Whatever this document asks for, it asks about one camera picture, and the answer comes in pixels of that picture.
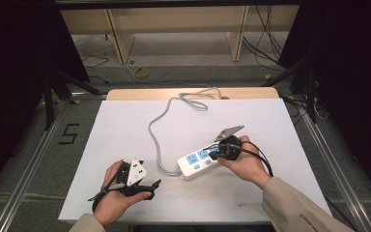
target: table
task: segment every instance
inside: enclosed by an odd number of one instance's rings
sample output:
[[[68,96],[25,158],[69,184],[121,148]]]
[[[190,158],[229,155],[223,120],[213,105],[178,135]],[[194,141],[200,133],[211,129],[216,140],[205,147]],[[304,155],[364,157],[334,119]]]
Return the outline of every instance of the table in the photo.
[[[162,182],[152,201],[130,207],[120,218],[120,222],[270,223],[261,207],[262,192],[252,184],[241,181],[226,168],[217,166],[188,181],[181,180],[180,177],[167,177],[159,172],[154,144],[147,134],[147,124],[151,120],[149,116],[157,116],[166,106],[167,99],[175,97],[175,93],[197,90],[201,89],[111,91],[107,101],[100,107],[59,219],[74,222],[81,214],[90,213],[91,202],[87,202],[87,199],[99,191],[105,168],[114,160],[130,161],[136,157],[145,161],[143,165],[149,174],[142,185],[149,185],[157,179]],[[220,128],[219,125],[227,125],[223,119],[233,117],[245,124],[243,133],[236,135],[247,134],[255,139],[266,153],[275,176],[282,176],[287,183],[304,192],[330,214],[291,119],[276,91],[272,88],[220,90],[230,100],[201,100],[209,106],[206,112],[198,112],[179,101],[173,101],[163,122],[153,125],[155,135],[160,140],[163,160],[167,160],[166,168],[172,169],[177,164],[171,154],[166,154],[171,152],[181,157],[181,154],[187,154],[186,151],[193,152],[207,145],[208,141],[212,141],[210,136],[214,139],[222,129],[228,128]],[[246,113],[224,110],[226,107],[243,109]],[[187,136],[190,131],[193,132],[192,136]]]

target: white table surface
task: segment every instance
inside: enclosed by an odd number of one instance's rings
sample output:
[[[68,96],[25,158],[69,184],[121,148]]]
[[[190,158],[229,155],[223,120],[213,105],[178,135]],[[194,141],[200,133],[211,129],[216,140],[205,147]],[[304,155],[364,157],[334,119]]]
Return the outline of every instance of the white table surface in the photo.
[[[177,159],[213,143],[221,130],[244,125],[236,136],[248,135],[267,156],[275,177],[302,191],[330,214],[328,205],[300,145],[281,99],[204,100],[208,111],[173,101],[168,113],[152,126],[166,169]],[[59,219],[75,222],[92,213],[87,201],[99,192],[105,169],[114,161],[144,160],[148,176],[141,185],[161,179],[156,196],[131,206],[120,221],[136,224],[241,224],[270,221],[261,207],[262,191],[217,166],[191,180],[165,176],[157,166],[156,145],[149,123],[167,101],[104,101]]]

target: sleeve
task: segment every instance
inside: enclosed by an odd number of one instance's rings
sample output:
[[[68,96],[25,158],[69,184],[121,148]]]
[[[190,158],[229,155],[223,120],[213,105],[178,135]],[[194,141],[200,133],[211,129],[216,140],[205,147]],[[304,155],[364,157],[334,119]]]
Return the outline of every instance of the sleeve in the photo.
[[[90,214],[84,214],[74,224],[70,232],[105,232],[103,226]]]
[[[278,178],[265,185],[262,206],[276,231],[353,231]]]

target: power strip socket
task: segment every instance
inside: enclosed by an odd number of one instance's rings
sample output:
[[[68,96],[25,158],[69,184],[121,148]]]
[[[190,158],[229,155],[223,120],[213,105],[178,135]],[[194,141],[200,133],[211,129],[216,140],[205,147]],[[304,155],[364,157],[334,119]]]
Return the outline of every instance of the power strip socket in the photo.
[[[218,162],[216,160],[212,160],[209,156],[210,152],[218,151],[218,147],[213,145],[216,145],[216,143],[190,153],[177,160],[177,164],[180,166],[180,169],[183,172],[183,175],[180,176],[182,179],[188,180],[197,174],[200,174],[218,165]]]

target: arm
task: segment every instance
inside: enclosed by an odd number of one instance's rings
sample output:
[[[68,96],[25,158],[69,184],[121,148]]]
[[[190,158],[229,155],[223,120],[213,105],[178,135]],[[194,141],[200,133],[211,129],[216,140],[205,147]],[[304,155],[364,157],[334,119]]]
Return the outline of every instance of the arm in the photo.
[[[120,160],[107,168],[103,187],[107,185],[122,164],[123,161]],[[118,220],[128,207],[148,198],[150,195],[151,193],[147,191],[139,192],[134,196],[123,196],[117,190],[110,191],[99,202],[93,215],[83,215],[70,231],[104,231],[104,228]]]
[[[253,145],[246,143],[249,142],[247,136],[240,140],[244,149],[258,153]],[[250,154],[242,152],[235,161],[218,159],[218,162],[263,190],[262,206],[276,231],[352,231],[300,191],[272,178],[263,163]]]

